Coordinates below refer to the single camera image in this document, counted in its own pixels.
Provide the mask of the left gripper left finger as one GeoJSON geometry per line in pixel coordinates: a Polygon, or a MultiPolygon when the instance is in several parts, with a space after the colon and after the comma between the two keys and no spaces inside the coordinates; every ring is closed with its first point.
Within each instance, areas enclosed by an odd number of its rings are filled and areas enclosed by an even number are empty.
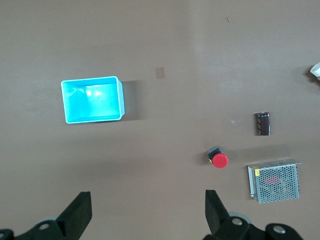
{"type": "Polygon", "coordinates": [[[92,219],[91,193],[80,192],[55,219],[36,224],[16,240],[78,240],[92,219]]]}

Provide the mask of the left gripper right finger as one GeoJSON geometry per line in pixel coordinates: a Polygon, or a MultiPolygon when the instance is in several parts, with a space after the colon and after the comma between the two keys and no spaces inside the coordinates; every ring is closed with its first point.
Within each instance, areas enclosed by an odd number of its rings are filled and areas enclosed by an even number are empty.
{"type": "Polygon", "coordinates": [[[211,234],[204,240],[248,240],[250,224],[242,217],[230,216],[215,190],[205,191],[205,217],[211,234]]]}

